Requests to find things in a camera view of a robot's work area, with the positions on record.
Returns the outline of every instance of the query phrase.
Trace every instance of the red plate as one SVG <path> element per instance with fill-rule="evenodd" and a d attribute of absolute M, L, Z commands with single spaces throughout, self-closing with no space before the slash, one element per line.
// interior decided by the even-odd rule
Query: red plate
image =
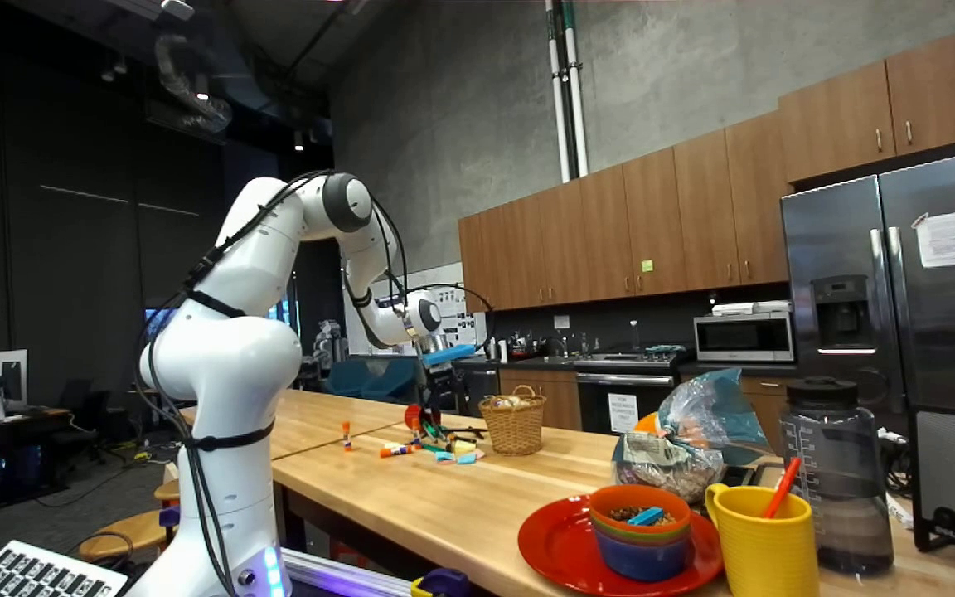
<path fill-rule="evenodd" d="M 533 512 L 519 530 L 521 557 L 551 583 L 579 595 L 689 595 L 720 575 L 720 542 L 708 518 L 689 522 L 695 560 L 677 576 L 642 583 L 617 576 L 596 548 L 587 522 L 587 498 L 551 500 Z"/>

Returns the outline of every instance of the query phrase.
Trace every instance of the laptop keyboard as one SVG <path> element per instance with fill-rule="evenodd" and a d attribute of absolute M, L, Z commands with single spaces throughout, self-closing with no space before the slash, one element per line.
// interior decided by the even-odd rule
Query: laptop keyboard
<path fill-rule="evenodd" d="M 9 542 L 0 548 L 0 597 L 112 597 L 128 575 Z"/>

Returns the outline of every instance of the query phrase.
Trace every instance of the yellow cup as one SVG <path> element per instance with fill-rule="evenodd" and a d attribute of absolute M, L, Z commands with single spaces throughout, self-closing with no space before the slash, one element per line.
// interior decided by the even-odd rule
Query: yellow cup
<path fill-rule="evenodd" d="M 808 500 L 791 495 L 780 518 L 768 518 L 773 487 L 711 486 L 703 500 L 720 530 L 732 597 L 817 597 L 817 529 Z"/>

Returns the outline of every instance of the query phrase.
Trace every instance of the backsplash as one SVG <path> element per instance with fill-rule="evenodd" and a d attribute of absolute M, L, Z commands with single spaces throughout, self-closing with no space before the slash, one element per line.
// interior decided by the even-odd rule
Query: backsplash
<path fill-rule="evenodd" d="M 711 298 L 717 302 L 791 298 L 791 287 L 749 287 L 720 292 L 499 312 L 491 314 L 491 334 L 547 339 L 551 353 L 563 353 L 563 334 L 569 353 L 601 353 L 632 344 L 695 344 L 689 321 L 711 312 Z M 569 333 L 555 329 L 558 314 L 572 320 Z"/>

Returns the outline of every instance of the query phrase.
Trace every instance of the kitchen island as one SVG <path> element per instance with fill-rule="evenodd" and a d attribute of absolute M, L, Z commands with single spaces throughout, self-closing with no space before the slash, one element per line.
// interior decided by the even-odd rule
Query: kitchen island
<path fill-rule="evenodd" d="M 477 465 L 444 465 L 430 455 L 379 459 L 385 443 L 408 443 L 402 404 L 287 393 L 271 434 L 277 486 L 361 524 L 385 542 L 469 575 L 491 595 L 563 595 L 519 551 L 519 529 L 543 506 L 613 480 L 611 434 L 543 429 L 537 455 L 489 455 Z M 453 429 L 485 429 L 481 417 L 444 417 Z M 918 553 L 895 529 L 895 575 L 853 581 L 822 575 L 822 597 L 848 595 L 955 595 L 955 548 Z"/>

